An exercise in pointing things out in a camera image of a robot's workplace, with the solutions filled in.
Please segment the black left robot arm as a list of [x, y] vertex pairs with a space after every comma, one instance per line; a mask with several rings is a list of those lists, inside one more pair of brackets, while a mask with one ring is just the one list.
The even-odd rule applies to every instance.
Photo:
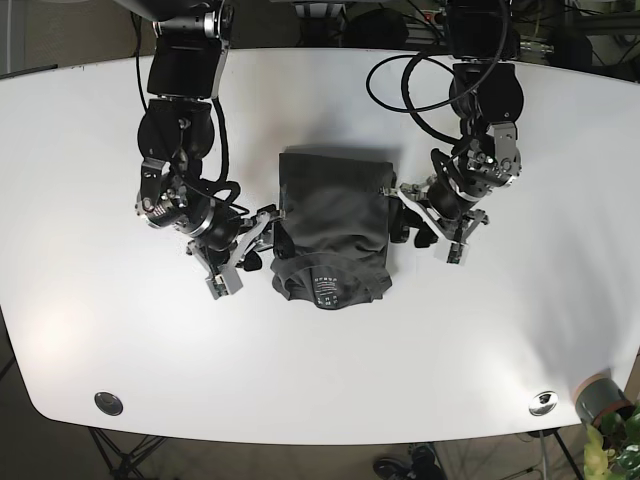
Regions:
[[455, 60], [447, 69], [452, 77], [447, 99], [422, 107], [413, 103], [415, 68], [421, 62], [440, 63], [420, 51], [408, 56], [402, 72], [402, 106], [383, 107], [409, 115], [451, 151], [431, 151], [434, 172], [424, 182], [403, 183], [385, 193], [402, 204], [392, 242], [403, 242], [415, 229], [416, 247], [440, 247], [444, 262], [460, 265], [471, 234], [489, 222], [478, 203], [521, 174], [516, 122], [524, 109], [524, 92], [513, 63], [520, 54], [520, 37], [509, 2], [449, 1], [444, 18], [446, 43]]

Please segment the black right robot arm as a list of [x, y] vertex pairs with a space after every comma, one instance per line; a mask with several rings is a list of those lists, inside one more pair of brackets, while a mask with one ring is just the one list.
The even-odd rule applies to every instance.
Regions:
[[284, 214], [275, 205], [251, 213], [237, 204], [219, 86], [234, 10], [224, 1], [125, 1], [134, 27], [152, 24], [156, 46], [148, 82], [138, 91], [144, 115], [135, 209], [155, 228], [188, 239], [186, 252], [206, 270], [214, 299], [237, 293], [241, 270], [262, 267]]

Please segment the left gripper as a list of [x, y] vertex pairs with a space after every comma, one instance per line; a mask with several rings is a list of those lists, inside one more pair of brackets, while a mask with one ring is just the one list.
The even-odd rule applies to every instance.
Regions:
[[398, 187], [401, 212], [416, 230], [414, 246], [436, 247], [453, 265], [464, 263], [469, 238], [489, 223], [477, 204], [494, 190], [509, 187], [522, 170], [514, 135], [484, 135], [464, 140], [452, 154], [431, 151], [434, 173], [419, 184]]

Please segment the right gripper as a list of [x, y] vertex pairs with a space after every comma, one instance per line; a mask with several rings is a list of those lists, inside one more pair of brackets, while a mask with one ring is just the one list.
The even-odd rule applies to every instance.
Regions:
[[136, 214], [154, 229], [171, 227], [188, 238], [186, 253], [206, 270], [214, 299], [242, 288], [238, 270], [259, 271], [260, 252], [273, 247], [273, 226], [284, 213], [268, 205], [252, 217], [223, 200], [197, 193], [161, 160], [145, 160]]

